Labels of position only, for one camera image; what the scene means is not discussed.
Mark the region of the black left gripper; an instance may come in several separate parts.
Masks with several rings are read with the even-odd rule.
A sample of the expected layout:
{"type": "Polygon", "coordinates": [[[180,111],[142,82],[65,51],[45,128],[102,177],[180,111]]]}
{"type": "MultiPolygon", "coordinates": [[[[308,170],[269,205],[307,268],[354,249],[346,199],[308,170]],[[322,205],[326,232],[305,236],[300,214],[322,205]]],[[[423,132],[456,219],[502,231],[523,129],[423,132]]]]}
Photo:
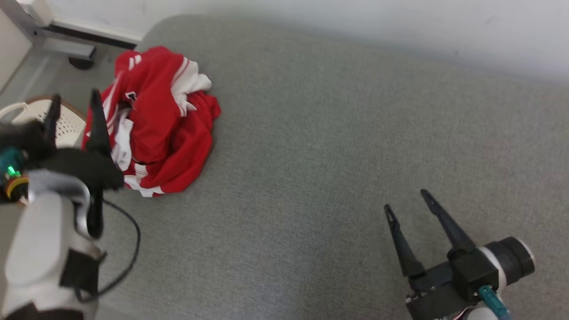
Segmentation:
{"type": "Polygon", "coordinates": [[[118,190],[124,186],[122,171],[111,156],[112,148],[97,89],[91,93],[91,135],[87,140],[87,151],[79,148],[56,148],[48,139],[56,139],[57,122],[61,115],[61,96],[51,99],[43,122],[26,121],[18,124],[0,122],[0,153],[15,147],[27,153],[23,166],[25,172],[45,169],[79,178],[88,187],[102,190],[118,190]]]}

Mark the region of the red white basketball jersey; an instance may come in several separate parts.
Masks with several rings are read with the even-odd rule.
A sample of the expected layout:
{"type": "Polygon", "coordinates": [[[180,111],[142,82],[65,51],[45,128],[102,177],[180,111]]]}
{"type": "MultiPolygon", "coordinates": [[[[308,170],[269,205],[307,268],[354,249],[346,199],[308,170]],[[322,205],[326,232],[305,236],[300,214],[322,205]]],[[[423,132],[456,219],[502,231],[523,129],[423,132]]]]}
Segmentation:
{"type": "Polygon", "coordinates": [[[171,83],[172,100],[184,115],[179,115],[169,130],[163,159],[152,164],[149,174],[140,180],[128,180],[124,175],[126,186],[145,198],[185,190],[200,175],[212,147],[213,122],[221,108],[216,97],[208,94],[212,87],[209,77],[199,71],[197,62],[185,58],[185,70],[179,70],[171,83]]]}

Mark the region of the cream perforated laundry basket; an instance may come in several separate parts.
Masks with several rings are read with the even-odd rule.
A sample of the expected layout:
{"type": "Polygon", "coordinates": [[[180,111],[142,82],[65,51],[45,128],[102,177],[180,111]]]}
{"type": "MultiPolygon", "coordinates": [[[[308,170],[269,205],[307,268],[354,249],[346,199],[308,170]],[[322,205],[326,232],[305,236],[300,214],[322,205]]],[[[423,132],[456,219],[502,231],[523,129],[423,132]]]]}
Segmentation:
{"type": "MultiPolygon", "coordinates": [[[[14,103],[0,110],[0,121],[13,123],[32,119],[45,120],[53,96],[42,95],[22,103],[14,103]]],[[[64,100],[60,102],[60,117],[56,124],[57,147],[76,147],[83,138],[87,116],[64,100]]]]}

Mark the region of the black white baseboard strip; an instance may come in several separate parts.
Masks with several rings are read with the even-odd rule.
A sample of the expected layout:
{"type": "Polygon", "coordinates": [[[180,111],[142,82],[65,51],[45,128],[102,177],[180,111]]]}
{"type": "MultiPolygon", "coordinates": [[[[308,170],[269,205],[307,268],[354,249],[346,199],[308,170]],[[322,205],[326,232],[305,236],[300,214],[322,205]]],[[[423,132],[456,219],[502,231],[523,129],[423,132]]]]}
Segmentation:
{"type": "Polygon", "coordinates": [[[143,39],[142,35],[130,34],[113,28],[84,24],[73,20],[64,20],[63,18],[55,18],[51,24],[41,27],[41,29],[71,38],[122,49],[135,49],[143,39]]]}

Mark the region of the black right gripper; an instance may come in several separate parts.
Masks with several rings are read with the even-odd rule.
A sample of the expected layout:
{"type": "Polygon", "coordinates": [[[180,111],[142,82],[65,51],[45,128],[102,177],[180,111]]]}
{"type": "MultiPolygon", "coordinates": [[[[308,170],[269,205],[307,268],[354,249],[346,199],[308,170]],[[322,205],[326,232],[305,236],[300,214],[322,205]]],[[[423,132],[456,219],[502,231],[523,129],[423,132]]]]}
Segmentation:
{"type": "Polygon", "coordinates": [[[401,231],[400,222],[389,204],[384,206],[385,216],[396,248],[402,274],[408,278],[413,293],[406,306],[412,320],[438,320],[454,316],[481,301],[478,289],[489,285],[499,286],[498,269],[476,249],[475,243],[440,205],[428,190],[421,196],[429,210],[438,218],[451,249],[445,263],[425,269],[415,257],[401,231]]]}

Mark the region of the red white Bulls shorts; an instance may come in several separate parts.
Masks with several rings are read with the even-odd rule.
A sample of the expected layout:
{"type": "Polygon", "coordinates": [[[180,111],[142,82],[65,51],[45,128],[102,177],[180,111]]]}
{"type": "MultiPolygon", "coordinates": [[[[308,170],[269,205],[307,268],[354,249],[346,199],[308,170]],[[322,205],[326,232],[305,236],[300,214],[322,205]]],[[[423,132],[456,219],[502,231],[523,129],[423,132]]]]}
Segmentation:
{"type": "Polygon", "coordinates": [[[164,158],[169,130],[177,123],[178,105],[171,83],[187,59],[165,47],[122,53],[115,79],[101,94],[112,160],[128,180],[140,180],[164,158]]]}

